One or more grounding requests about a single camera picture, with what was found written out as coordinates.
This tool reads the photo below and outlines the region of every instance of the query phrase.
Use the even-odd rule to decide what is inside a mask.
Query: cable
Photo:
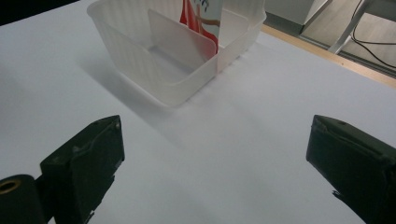
[[[361,5],[362,0],[359,1],[358,5],[355,8],[355,11],[353,12],[352,15],[352,19],[355,17],[356,12],[358,11],[359,6]],[[364,46],[363,44],[372,44],[372,45],[396,45],[396,43],[380,43],[380,42],[368,42],[368,41],[362,41],[356,38],[355,33],[356,33],[356,28],[358,27],[358,25],[355,26],[355,28],[353,29],[353,33],[351,36],[351,39],[358,44],[359,46],[361,46],[362,48],[366,49],[373,57],[375,57],[379,62],[381,62],[382,64],[392,67],[392,68],[396,68],[396,66],[391,65],[389,63],[384,62],[383,60],[381,60],[380,58],[378,58],[372,51],[370,51],[366,46]]]

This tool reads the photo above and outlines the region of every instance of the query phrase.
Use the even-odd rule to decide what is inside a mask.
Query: paper inside container
[[[180,17],[181,23],[215,42],[216,53],[219,51],[222,3],[223,0],[183,0]]]

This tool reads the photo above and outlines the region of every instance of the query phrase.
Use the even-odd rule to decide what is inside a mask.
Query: white table surface
[[[90,223],[363,223],[305,160],[315,114],[396,147],[396,90],[261,33],[176,108],[114,70],[91,0],[0,27],[0,178],[119,114],[126,161]]]

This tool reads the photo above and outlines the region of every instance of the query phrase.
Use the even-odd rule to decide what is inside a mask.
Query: translucent plastic container
[[[223,0],[219,53],[179,22],[182,0],[100,0],[88,7],[116,67],[166,105],[179,105],[256,40],[264,0]]]

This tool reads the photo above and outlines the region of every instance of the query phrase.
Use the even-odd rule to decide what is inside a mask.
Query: floor
[[[325,60],[328,60],[329,62],[336,63],[339,66],[344,67],[345,69],[351,70],[351,71],[356,72],[364,77],[368,77],[374,81],[377,81],[384,85],[388,85],[388,86],[392,87],[393,89],[396,89],[396,78],[389,76],[388,74],[378,72],[378,71],[376,71],[368,66],[362,65],[360,63],[352,62],[349,59],[346,59],[339,55],[333,54],[324,48],[313,45],[310,42],[304,41],[301,38],[298,38],[294,35],[288,35],[282,31],[279,31],[279,30],[277,30],[273,27],[270,27],[268,25],[264,24],[262,26],[262,31],[267,33],[268,35],[272,35],[280,40],[288,42],[289,44],[292,44],[293,46],[295,46],[297,48],[300,48],[300,49],[306,50],[310,53],[313,53]]]
[[[344,32],[360,0],[332,0],[303,31],[301,38],[327,48]],[[356,29],[356,38],[369,42],[396,42],[396,22],[365,13]],[[396,66],[396,45],[368,45],[377,57]],[[340,53],[358,63],[396,77],[396,68],[386,66],[366,49],[349,40]]]

